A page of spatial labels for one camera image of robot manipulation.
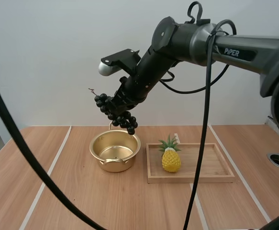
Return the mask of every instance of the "white wall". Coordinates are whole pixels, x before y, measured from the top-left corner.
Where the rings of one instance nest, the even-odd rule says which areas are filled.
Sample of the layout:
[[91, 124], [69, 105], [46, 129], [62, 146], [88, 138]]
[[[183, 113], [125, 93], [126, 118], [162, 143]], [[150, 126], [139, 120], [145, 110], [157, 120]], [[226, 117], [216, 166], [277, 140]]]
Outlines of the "white wall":
[[[279, 35], [279, 1], [200, 2], [203, 18], [231, 19], [238, 34]], [[99, 75], [100, 59], [125, 48], [143, 55], [159, 21], [186, 21], [190, 3], [0, 0], [0, 92], [18, 126], [108, 124], [88, 88], [113, 94], [126, 74]], [[213, 77], [223, 66], [213, 65]], [[179, 90], [205, 83], [203, 67], [181, 63], [172, 71], [176, 79], [170, 85]], [[259, 96], [257, 74], [230, 67], [212, 87], [210, 123], [262, 124], [269, 102]], [[203, 103], [204, 92], [178, 95], [158, 84], [132, 114], [140, 125], [194, 125], [202, 122]]]

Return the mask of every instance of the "black bracket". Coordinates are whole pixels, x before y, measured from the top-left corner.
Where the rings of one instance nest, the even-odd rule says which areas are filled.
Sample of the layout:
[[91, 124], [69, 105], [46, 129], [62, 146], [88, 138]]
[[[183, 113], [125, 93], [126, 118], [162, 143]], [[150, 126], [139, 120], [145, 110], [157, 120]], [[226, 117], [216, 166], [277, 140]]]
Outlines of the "black bracket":
[[108, 66], [118, 66], [133, 76], [136, 74], [135, 69], [141, 59], [138, 53], [139, 50], [133, 51], [131, 49], [125, 49], [118, 53], [102, 58], [101, 62]]

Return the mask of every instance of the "grape stem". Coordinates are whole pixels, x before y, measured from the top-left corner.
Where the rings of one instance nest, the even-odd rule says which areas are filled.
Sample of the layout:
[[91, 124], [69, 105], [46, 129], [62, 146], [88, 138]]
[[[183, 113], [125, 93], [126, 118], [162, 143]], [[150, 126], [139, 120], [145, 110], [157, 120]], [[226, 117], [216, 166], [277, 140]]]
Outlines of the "grape stem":
[[94, 95], [96, 95], [97, 96], [97, 94], [95, 94], [95, 90], [94, 89], [90, 89], [90, 88], [88, 88]]

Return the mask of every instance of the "wooden tray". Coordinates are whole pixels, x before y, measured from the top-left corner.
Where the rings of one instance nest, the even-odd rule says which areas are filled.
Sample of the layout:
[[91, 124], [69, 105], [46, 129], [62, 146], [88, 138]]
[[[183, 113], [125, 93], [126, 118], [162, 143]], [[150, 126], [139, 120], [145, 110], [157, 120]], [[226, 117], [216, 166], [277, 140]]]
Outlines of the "wooden tray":
[[[166, 172], [162, 166], [160, 144], [147, 144], [148, 183], [193, 183], [200, 144], [178, 144], [182, 166], [178, 172]], [[200, 183], [231, 183], [235, 176], [215, 143], [205, 143]]]

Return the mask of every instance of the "robotic arm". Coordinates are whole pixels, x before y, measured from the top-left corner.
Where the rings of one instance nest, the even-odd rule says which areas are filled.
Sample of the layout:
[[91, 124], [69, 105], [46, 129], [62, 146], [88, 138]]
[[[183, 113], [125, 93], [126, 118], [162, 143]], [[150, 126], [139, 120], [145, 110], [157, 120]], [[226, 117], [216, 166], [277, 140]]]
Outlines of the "robotic arm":
[[210, 23], [210, 19], [201, 19], [201, 6], [194, 23], [190, 14], [194, 5], [188, 11], [191, 21], [178, 24], [167, 17], [158, 24], [152, 44], [142, 58], [138, 51], [126, 49], [101, 59], [101, 75], [109, 76], [121, 69], [129, 74], [128, 78], [120, 78], [121, 86], [115, 96], [108, 99], [103, 112], [111, 120], [118, 118], [114, 125], [121, 125], [125, 121], [123, 116], [130, 116], [126, 111], [143, 102], [171, 67], [182, 61], [206, 66], [207, 43], [211, 35], [215, 35], [213, 62], [220, 61], [260, 74], [260, 95], [272, 96], [271, 111], [279, 127], [279, 37], [228, 35], [221, 29], [215, 30], [216, 25]]

